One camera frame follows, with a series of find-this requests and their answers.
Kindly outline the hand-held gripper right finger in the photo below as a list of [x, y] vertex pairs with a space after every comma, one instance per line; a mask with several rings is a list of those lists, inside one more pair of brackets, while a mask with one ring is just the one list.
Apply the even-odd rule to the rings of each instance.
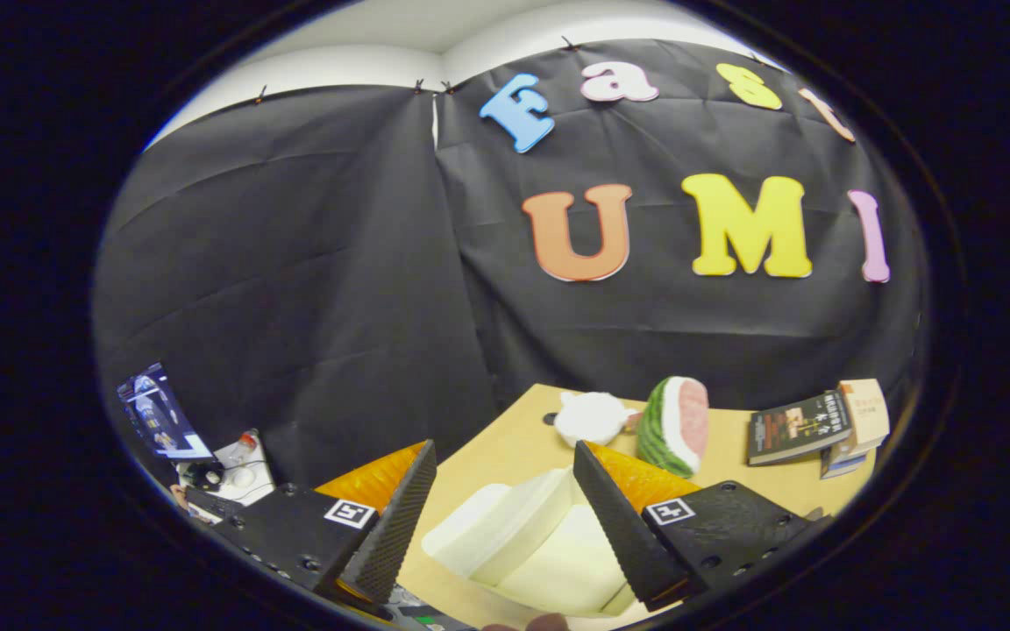
[[700, 606], [749, 583], [831, 523], [829, 515], [794, 513], [734, 480], [685, 494], [663, 491], [634, 507], [629, 477], [614, 467], [626, 459], [578, 441], [573, 475], [630, 590], [650, 612], [686, 600]]

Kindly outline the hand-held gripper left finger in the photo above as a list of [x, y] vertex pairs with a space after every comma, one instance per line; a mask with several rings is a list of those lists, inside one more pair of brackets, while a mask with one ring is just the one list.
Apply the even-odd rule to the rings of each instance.
[[394, 590], [436, 474], [428, 439], [312, 490], [281, 485], [214, 531], [306, 591], [378, 607]]

